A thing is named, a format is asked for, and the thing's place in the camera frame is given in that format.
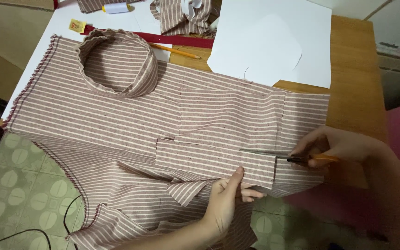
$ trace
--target human hand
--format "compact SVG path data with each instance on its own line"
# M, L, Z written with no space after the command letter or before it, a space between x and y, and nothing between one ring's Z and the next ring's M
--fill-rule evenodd
M342 160L363 162L376 153L384 143L369 136L341 129L321 126L303 137L289 155L310 155L324 153ZM309 160L310 167L323 167L327 160Z
M234 217L236 202L253 202L253 197L266 194L248 189L252 185L241 183L244 175L243 167L238 167L229 180L221 179L213 183L208 208L203 221L209 228L216 230L216 236L225 236Z

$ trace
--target wooden table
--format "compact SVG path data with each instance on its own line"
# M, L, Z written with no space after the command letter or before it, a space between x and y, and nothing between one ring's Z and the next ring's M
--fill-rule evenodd
M169 62L211 71L206 64L211 49L187 46L174 48L202 58L191 59L172 53ZM328 126L388 141L384 96L371 22L332 16L330 89L282 80L274 86L298 93L330 93L326 123ZM359 164L335 164L330 167L325 181L368 188L364 171Z

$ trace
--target scissors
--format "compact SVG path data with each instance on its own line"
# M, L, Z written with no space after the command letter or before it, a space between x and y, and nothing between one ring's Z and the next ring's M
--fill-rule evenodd
M248 150L248 149L240 149L240 151L247 152L247 153L256 153L256 154L262 154L262 155L269 155L269 156L275 156L279 159L285 159L287 162L293 162L293 163L308 163L308 160L314 159L314 160L326 160L328 162L340 162L340 158L336 156L329 156L325 154L310 154L308 156L288 156L285 154L278 154L275 151L265 151L265 150Z

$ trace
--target striped fabric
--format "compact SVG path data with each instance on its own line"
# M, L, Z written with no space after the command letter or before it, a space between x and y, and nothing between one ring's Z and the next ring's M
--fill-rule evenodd
M100 10L103 5L109 3L133 3L142 0L77 0L78 6L82 13L90 13L93 11Z
M243 85L162 61L153 66L149 51L125 31L96 30L82 44L53 36L5 121L82 194L84 223L70 241L110 249L176 230L202 218L212 181L237 166L245 167L244 182L275 197L323 181L320 173L239 149L289 152L325 123L328 95ZM251 210L239 205L228 235L211 248L252 245Z
M154 0L149 6L153 16L160 20L162 35L203 34L208 31L206 22L211 13L212 0L203 0L195 16L188 19L181 10L181 0Z

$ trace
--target pencil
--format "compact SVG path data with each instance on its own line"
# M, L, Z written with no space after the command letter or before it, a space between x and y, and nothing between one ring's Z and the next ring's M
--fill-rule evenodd
M173 48L164 47L164 46L161 46L161 45L158 45L158 44L149 43L149 45L151 45L154 48L163 49L163 50L166 50L166 51L169 51L169 52L172 52L172 53L175 53L175 54L180 54L180 55L183 55L183 56L187 56L187 57L190 57L190 58L201 58L200 56L196 56L196 55L191 54L191 53L179 51L179 50L176 50L176 49L173 49Z

